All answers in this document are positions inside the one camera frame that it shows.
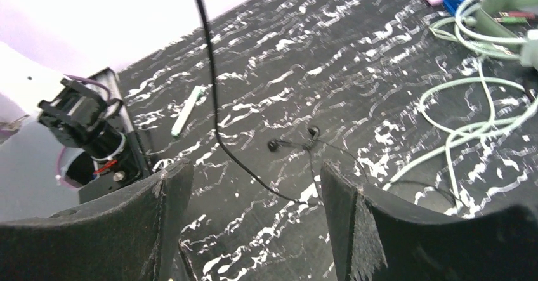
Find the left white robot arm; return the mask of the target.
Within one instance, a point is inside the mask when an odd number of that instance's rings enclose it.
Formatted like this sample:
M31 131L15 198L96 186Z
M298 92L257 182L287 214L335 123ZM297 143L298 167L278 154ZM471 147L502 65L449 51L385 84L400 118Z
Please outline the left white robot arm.
M89 78L63 74L1 45L1 135L36 121L59 142L53 174L81 202L150 174L141 141L117 86L105 68Z

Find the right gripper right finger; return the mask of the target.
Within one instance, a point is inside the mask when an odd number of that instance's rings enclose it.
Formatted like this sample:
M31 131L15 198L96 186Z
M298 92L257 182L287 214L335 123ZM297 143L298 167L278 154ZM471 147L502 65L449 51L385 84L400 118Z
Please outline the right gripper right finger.
M535 204L462 219L356 183L329 160L320 179L338 280L537 279Z

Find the mint green gaming headphones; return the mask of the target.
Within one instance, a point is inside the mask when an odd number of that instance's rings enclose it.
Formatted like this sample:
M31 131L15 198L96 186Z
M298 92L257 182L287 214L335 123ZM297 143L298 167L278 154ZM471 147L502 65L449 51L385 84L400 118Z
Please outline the mint green gaming headphones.
M518 37L512 31L502 26L491 16L492 12L503 8L525 8L537 5L537 0L461 0L450 18L442 19L430 25L432 34L447 41L458 42L462 46L476 53L475 65L478 74L474 77L462 78L445 82L435 86L419 97L418 108L422 116L433 127L447 133L444 145L412 160L398 170L382 187L388 191L394 184L401 182L402 177L409 171L437 155L444 154L447 161L451 193L455 205L446 210L447 215L459 214L463 208L468 208L465 218L473 218L478 212L485 209L495 196L512 192L521 187L528 177L523 175L501 186L492 186L485 191L481 201L475 202L474 197L459 185L451 156L451 151L472 140L490 140L502 136L509 136L518 129L525 121L537 114L537 100L532 100L530 105L521 115L499 119L496 116L494 102L489 91L489 84L499 84L512 88L525 90L525 87L517 82L488 77L483 73L483 63L486 59L518 61L523 67L537 68L537 29L527 31L525 37ZM451 129L434 121L425 109L424 104L435 93L439 93L454 86L481 84L487 104L489 116L486 121L474 122L457 129Z

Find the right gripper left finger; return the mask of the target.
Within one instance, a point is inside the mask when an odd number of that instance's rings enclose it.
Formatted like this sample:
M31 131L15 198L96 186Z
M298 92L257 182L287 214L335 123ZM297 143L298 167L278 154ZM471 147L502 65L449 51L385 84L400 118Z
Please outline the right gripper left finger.
M1 223L1 279L190 280L179 240L193 179L179 160L48 218Z

